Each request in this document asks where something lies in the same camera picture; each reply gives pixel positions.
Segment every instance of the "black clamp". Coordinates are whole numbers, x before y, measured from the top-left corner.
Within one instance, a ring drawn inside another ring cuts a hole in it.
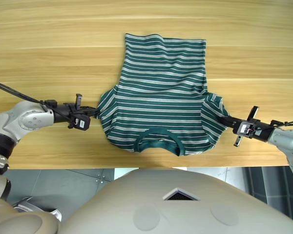
[[[97,117],[100,111],[94,107],[81,106],[82,95],[76,94],[75,103],[58,105],[55,100],[44,101],[54,112],[54,122],[68,122],[68,128],[87,130],[90,126],[90,117]]]

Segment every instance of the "striped shirt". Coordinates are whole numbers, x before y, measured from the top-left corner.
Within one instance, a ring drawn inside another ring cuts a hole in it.
[[[119,84],[98,109],[107,139],[129,152],[164,148],[178,156],[212,149],[229,116],[222,98],[207,92],[205,40],[126,34]]]

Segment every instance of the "vent grille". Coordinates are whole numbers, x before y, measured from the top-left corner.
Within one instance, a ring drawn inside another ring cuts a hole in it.
[[[171,201],[171,200],[183,200],[183,201],[199,201],[200,198],[197,196],[190,194],[189,192],[180,189],[175,188],[172,191],[170,191],[168,194],[166,194],[163,197],[163,200],[165,201]]]

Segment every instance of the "black cable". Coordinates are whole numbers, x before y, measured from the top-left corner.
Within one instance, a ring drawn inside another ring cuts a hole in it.
[[[58,111],[56,108],[54,108],[52,106],[49,106],[48,104],[45,103],[45,101],[42,101],[42,100],[38,101],[37,99],[34,99],[34,98],[30,97],[30,96],[22,94],[19,91],[16,91],[15,89],[12,89],[11,87],[6,86],[6,85],[1,84],[1,83],[0,83],[0,89],[3,90],[3,91],[6,91],[7,93],[10,93],[10,94],[12,94],[14,96],[17,96],[18,98],[24,99],[26,101],[30,101],[30,102],[38,103],[38,104],[41,104],[41,105],[45,105],[46,107],[48,107],[49,109],[51,109],[55,113],[59,114],[60,116],[62,116],[65,119],[67,119],[67,121],[69,123],[72,122],[72,120],[69,117],[65,116],[63,113]]]
[[[288,126],[293,126],[293,121],[272,125],[272,127],[288,127]]]

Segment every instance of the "wooden table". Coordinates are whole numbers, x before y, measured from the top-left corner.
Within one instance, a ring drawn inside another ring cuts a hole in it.
[[[207,39],[209,92],[234,117],[293,120],[293,1],[0,0],[0,82],[36,99],[96,107],[118,82],[124,33]],[[0,112],[21,101],[0,90]],[[11,168],[269,166],[287,164],[275,147],[227,130],[215,149],[177,157],[164,149],[128,153],[98,120],[86,132],[55,124],[25,136]]]

